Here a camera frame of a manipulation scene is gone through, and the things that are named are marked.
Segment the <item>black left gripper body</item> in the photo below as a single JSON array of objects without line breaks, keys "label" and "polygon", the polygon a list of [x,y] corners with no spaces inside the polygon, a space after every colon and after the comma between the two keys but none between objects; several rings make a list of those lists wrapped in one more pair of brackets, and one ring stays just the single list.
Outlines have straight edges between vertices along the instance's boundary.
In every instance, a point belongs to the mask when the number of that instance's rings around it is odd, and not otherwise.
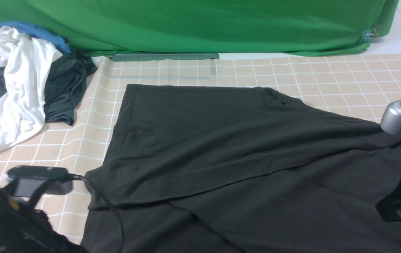
[{"label": "black left gripper body", "polygon": [[14,197],[18,182],[0,188],[0,253],[86,253],[83,246],[57,233],[48,215],[36,209],[50,183],[43,183],[31,197]]}]

